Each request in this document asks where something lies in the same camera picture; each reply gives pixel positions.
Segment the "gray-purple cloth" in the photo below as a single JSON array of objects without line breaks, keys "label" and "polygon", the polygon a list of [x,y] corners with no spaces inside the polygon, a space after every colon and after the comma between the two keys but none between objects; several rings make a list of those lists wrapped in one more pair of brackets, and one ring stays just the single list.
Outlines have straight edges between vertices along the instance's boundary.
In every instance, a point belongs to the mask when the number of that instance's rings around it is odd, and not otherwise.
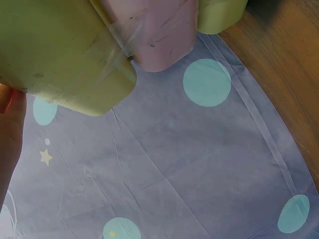
[{"label": "gray-purple cloth", "polygon": [[0,239],[319,238],[303,158],[218,36],[164,72],[134,66],[102,117],[28,97]]}]

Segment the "star print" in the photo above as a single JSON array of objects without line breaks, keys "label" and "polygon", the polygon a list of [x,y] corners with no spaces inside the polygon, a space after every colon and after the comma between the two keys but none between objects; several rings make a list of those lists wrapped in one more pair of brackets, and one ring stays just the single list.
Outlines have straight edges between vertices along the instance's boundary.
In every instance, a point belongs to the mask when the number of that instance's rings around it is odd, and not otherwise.
[{"label": "star print", "polygon": [[44,152],[40,151],[41,154],[41,162],[45,162],[47,166],[49,166],[49,162],[52,157],[49,155],[48,150],[46,149]]},{"label": "star print", "polygon": [[112,238],[115,238],[116,237],[116,233],[115,232],[109,232],[109,236],[112,237]]}]

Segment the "yellow dot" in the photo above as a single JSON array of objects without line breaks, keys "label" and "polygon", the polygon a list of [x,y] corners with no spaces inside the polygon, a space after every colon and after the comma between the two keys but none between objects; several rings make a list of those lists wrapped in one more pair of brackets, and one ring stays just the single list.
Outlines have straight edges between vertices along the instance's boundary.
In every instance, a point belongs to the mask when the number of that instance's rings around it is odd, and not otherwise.
[{"label": "yellow dot", "polygon": [[109,232],[109,236],[112,237],[112,238],[115,238],[115,237],[116,237],[116,233],[113,232],[113,231],[112,231],[112,232]]}]

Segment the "polka dot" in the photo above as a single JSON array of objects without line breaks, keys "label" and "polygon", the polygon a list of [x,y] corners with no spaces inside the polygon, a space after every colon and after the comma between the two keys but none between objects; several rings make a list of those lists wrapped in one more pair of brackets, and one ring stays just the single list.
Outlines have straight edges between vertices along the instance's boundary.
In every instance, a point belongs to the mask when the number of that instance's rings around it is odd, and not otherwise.
[{"label": "polka dot", "polygon": [[278,219],[278,229],[290,234],[299,230],[306,222],[310,210],[309,199],[296,195],[287,201]]},{"label": "polka dot", "polygon": [[228,70],[218,61],[201,59],[188,66],[183,85],[187,96],[194,103],[212,107],[228,97],[231,78]]},{"label": "polka dot", "polygon": [[48,138],[46,138],[44,142],[45,142],[45,145],[47,145],[47,146],[49,146],[51,144],[51,141]]},{"label": "polka dot", "polygon": [[33,115],[39,125],[50,124],[56,115],[57,109],[58,105],[47,103],[39,98],[34,99]]},{"label": "polka dot", "polygon": [[141,239],[138,227],[126,218],[113,218],[103,228],[104,239]]}]

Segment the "wooden floor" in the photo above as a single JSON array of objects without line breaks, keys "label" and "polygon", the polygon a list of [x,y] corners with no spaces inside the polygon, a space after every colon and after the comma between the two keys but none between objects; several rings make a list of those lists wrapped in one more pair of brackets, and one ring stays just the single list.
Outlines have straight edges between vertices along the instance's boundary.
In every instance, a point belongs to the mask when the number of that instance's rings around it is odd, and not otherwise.
[{"label": "wooden floor", "polygon": [[220,36],[276,107],[319,189],[319,1],[251,0]]}]

